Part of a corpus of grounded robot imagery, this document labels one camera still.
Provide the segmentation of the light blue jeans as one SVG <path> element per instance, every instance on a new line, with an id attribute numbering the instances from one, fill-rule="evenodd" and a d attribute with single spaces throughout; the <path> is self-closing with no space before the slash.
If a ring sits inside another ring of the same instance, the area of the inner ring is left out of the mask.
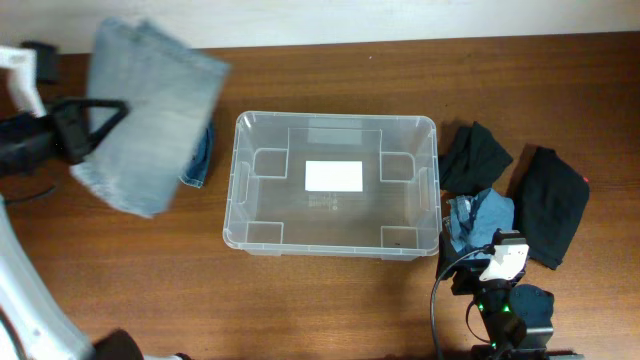
<path id="1" fill-rule="evenodd" d="M 151 218 L 166 211 L 199 157 L 229 64 L 191 49 L 149 21 L 104 20 L 87 95 L 127 103 L 123 118 L 72 176 L 111 207 Z"/>

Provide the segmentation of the dark blue jeans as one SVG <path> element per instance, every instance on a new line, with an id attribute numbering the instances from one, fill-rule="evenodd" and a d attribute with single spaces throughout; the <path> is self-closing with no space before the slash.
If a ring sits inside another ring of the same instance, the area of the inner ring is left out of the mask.
<path id="1" fill-rule="evenodd" d="M 179 177 L 183 184 L 194 188 L 203 187 L 214 148 L 214 136 L 214 126 L 210 122 L 195 147 L 189 164 Z"/>

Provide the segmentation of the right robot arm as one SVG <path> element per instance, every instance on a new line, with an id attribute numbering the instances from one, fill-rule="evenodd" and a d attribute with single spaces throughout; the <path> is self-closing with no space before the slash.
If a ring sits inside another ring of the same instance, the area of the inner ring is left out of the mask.
<path id="1" fill-rule="evenodd" d="M 459 254 L 448 236 L 439 236 L 438 267 L 430 296 L 430 327 L 437 357 L 444 352 L 436 326 L 436 297 L 442 281 L 454 296 L 468 296 L 467 312 L 479 312 L 487 336 L 477 336 L 470 359 L 582 359 L 571 350 L 550 351 L 554 334 L 554 294 L 521 284 L 529 245 L 516 230 L 498 229 L 488 244 Z"/>

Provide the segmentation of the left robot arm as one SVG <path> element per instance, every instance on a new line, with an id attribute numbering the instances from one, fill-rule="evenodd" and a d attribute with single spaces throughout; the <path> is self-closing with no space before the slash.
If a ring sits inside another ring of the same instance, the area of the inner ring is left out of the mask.
<path id="1" fill-rule="evenodd" d="M 1 175 L 29 173 L 51 158 L 75 165 L 129 113 L 121 100 L 64 98 L 1 121 Z M 55 188 L 1 199 L 1 357 L 7 359 L 138 359 L 142 353 L 123 329 L 91 341 L 61 310 L 20 244 L 10 205 L 42 198 Z"/>

